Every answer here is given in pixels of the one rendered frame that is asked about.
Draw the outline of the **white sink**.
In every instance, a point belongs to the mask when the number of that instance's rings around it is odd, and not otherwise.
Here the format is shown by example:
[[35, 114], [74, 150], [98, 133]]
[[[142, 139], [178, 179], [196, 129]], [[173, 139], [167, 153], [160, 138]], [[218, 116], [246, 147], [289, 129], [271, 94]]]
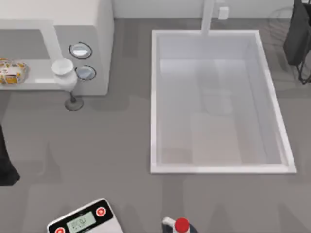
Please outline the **white sink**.
[[258, 30], [153, 30], [150, 172], [295, 174]]

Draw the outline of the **round microwave knob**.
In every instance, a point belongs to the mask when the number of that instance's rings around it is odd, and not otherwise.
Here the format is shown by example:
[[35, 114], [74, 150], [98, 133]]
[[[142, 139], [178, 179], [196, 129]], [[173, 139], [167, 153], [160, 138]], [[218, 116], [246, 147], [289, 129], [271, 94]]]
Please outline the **round microwave knob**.
[[96, 77], [97, 72], [92, 66], [83, 65], [75, 68], [75, 73], [80, 80], [89, 81]]
[[93, 51], [90, 45], [78, 42], [69, 46], [69, 53], [76, 59], [88, 59]]

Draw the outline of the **pale microwave oven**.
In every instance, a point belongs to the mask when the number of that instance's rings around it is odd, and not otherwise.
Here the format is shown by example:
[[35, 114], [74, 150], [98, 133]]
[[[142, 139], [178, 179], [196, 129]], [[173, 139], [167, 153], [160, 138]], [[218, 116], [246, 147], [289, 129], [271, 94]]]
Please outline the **pale microwave oven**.
[[[67, 58], [74, 69], [92, 66], [94, 79], [78, 83], [78, 96], [108, 92], [114, 38], [111, 0], [0, 0], [0, 58], [24, 62], [27, 79], [18, 85], [0, 85], [0, 91], [63, 91], [54, 80], [51, 65]], [[88, 59], [76, 59], [69, 46], [91, 46]]]

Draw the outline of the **dark bottle with red cap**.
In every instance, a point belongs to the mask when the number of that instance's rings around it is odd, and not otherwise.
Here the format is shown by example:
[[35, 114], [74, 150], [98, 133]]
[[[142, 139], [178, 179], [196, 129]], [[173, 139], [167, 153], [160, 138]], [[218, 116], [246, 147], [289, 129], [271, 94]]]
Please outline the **dark bottle with red cap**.
[[197, 229], [184, 217], [177, 219], [164, 217], [161, 225], [163, 233], [199, 233]]

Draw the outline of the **tall white tap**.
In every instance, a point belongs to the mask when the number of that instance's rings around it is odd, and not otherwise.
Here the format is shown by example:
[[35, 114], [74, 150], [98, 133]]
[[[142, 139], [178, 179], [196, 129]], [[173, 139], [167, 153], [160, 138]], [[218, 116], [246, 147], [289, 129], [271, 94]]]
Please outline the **tall white tap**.
[[229, 19], [230, 7], [228, 5], [228, 0], [203, 0], [203, 13], [201, 22], [201, 35], [208, 36], [213, 11], [217, 10], [218, 20]]

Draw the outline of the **black and white kitchen scale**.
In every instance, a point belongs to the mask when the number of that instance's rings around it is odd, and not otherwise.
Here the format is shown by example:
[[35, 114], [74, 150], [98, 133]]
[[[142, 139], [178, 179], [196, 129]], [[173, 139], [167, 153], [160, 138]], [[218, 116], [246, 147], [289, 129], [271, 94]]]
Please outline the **black and white kitchen scale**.
[[105, 198], [96, 199], [47, 225], [47, 233], [124, 233]]

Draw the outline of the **yellow patterned bread bag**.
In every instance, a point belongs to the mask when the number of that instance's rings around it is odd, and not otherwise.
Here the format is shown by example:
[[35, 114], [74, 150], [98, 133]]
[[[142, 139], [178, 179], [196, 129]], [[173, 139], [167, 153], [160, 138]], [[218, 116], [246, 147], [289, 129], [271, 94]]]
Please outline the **yellow patterned bread bag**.
[[18, 85], [27, 79], [29, 66], [20, 61], [0, 58], [0, 85]]

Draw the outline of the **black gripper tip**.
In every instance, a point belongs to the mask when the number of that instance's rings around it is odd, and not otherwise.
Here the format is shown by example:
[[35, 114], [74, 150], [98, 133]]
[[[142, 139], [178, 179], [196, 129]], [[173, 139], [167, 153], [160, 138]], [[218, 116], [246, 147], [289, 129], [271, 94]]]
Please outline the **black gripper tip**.
[[0, 187], [13, 186], [20, 180], [20, 174], [12, 164], [7, 152], [2, 126], [0, 125]]

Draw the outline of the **black stand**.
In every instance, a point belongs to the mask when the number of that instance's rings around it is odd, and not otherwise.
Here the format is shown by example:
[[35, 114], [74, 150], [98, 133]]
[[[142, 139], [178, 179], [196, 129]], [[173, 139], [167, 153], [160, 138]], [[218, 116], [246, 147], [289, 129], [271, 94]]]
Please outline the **black stand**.
[[303, 68], [311, 52], [311, 0], [294, 0], [289, 29], [283, 43], [287, 63], [295, 66], [302, 85], [311, 83], [311, 72], [303, 78]]

